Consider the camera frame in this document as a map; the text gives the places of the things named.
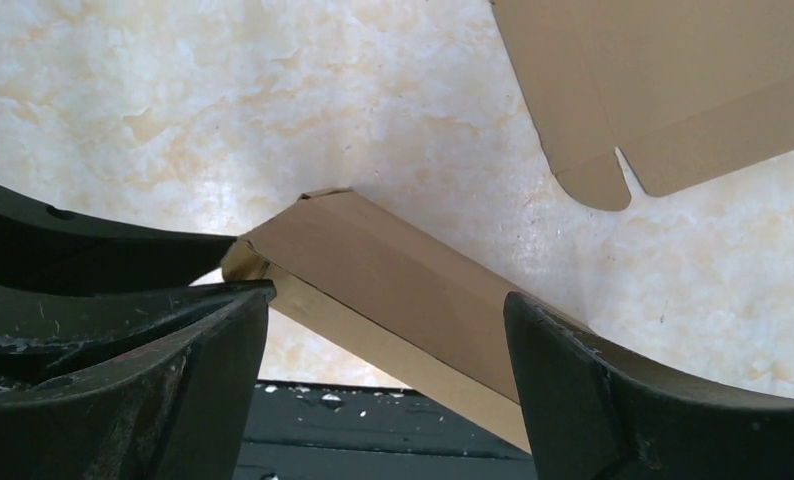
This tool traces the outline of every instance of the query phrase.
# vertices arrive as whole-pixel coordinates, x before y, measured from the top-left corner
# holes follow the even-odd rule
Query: table
[[[794,152],[621,213],[556,183],[483,0],[0,5],[0,183],[243,233],[353,186],[599,334],[794,397]],[[400,383],[274,315],[262,377]]]

